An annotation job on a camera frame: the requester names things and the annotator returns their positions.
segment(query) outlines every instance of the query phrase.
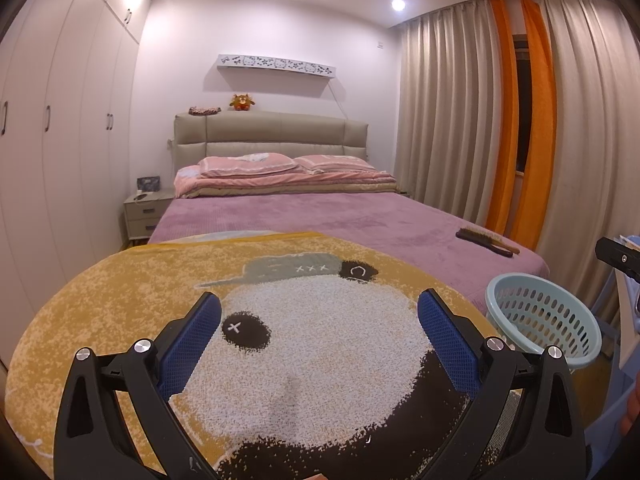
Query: ceiling light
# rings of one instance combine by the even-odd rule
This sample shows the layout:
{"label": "ceiling light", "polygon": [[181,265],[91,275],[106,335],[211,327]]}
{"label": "ceiling light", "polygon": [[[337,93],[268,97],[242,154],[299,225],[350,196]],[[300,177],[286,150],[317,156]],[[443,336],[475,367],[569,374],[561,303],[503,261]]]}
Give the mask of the ceiling light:
{"label": "ceiling light", "polygon": [[394,10],[397,10],[398,12],[403,10],[405,5],[406,4],[405,4],[404,0],[393,0],[391,2],[391,6],[394,8]]}

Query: bed headboard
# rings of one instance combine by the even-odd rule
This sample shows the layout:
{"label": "bed headboard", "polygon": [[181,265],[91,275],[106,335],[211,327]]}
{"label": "bed headboard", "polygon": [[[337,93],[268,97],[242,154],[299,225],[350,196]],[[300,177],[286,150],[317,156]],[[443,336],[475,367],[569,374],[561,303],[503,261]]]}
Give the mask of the bed headboard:
{"label": "bed headboard", "polygon": [[206,156],[275,152],[353,155],[367,158],[367,124],[359,121],[276,112],[178,114],[174,121],[174,171]]}

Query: pillowcase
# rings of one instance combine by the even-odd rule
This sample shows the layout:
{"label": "pillowcase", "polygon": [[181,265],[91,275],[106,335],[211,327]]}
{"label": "pillowcase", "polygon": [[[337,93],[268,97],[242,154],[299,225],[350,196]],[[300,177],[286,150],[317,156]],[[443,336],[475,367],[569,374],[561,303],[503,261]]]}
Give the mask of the pillowcase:
{"label": "pillowcase", "polygon": [[337,171],[377,171],[361,158],[351,155],[305,155],[293,160],[311,174],[335,173]]}
{"label": "pillowcase", "polygon": [[273,173],[299,173],[298,163],[280,153],[243,156],[208,156],[200,161],[200,178],[252,177]]}

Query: panda print rug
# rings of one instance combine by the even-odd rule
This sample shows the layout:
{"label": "panda print rug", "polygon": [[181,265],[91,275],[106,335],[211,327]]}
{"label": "panda print rug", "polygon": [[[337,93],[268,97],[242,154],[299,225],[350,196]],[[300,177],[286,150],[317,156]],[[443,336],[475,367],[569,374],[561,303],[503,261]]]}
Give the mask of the panda print rug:
{"label": "panda print rug", "polygon": [[308,251],[261,256],[242,275],[196,286],[235,288],[171,404],[205,439],[224,441],[222,478],[411,479],[437,452],[468,399],[417,321],[424,287],[407,294],[385,269]]}
{"label": "panda print rug", "polygon": [[[492,334],[455,290],[338,238],[276,234],[127,250],[43,307],[43,323],[30,326],[14,355],[8,415],[26,441],[40,442],[32,455],[48,470],[57,407],[20,393],[43,388],[43,376],[61,392],[77,348],[125,351],[208,290],[222,302],[222,322],[170,405],[223,479],[415,479],[468,403],[417,319],[418,295],[430,287]],[[161,470],[130,400],[118,398],[142,459]]]}

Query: bedsheet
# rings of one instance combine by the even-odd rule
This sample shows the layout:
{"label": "bedsheet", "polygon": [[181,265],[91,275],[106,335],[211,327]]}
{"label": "bedsheet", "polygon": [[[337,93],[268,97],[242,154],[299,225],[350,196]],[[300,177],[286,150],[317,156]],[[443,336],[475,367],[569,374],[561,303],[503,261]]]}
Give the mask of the bedsheet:
{"label": "bedsheet", "polygon": [[545,261],[526,248],[505,258],[455,237],[469,225],[392,192],[178,198],[149,242],[221,231],[316,231],[400,258],[455,288],[483,314],[484,290],[495,276],[548,276]]}

